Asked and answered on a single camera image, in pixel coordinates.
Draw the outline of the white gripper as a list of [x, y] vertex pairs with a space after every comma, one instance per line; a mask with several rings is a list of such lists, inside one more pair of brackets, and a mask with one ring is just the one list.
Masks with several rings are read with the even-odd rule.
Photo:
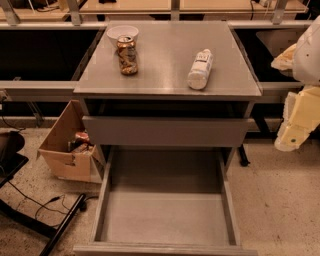
[[[278, 55], [271, 67], [293, 69], [293, 77], [306, 85], [320, 84], [320, 16], [293, 44]], [[320, 87], [305, 86], [299, 93], [289, 92], [283, 110], [283, 122], [274, 146], [283, 152], [298, 149], [320, 125]]]

